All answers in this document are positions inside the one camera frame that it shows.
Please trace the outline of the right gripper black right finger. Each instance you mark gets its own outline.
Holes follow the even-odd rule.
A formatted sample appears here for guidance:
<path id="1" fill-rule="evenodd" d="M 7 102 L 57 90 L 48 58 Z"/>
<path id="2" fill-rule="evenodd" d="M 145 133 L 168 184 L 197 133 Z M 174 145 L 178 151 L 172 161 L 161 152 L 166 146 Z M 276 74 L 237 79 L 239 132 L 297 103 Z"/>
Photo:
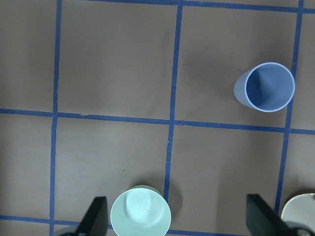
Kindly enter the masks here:
<path id="1" fill-rule="evenodd" d="M 247 228 L 252 236 L 289 236 L 290 228 L 258 194 L 247 195 Z"/>

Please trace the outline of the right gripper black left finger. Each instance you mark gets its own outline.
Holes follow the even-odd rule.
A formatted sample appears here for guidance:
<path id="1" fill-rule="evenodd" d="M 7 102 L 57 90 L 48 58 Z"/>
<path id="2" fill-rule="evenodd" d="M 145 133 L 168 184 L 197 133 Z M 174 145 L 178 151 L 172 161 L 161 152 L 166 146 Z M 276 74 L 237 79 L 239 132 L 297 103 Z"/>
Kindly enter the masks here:
<path id="1" fill-rule="evenodd" d="M 108 229 L 106 197 L 95 197 L 76 229 L 77 236 L 105 236 Z"/>

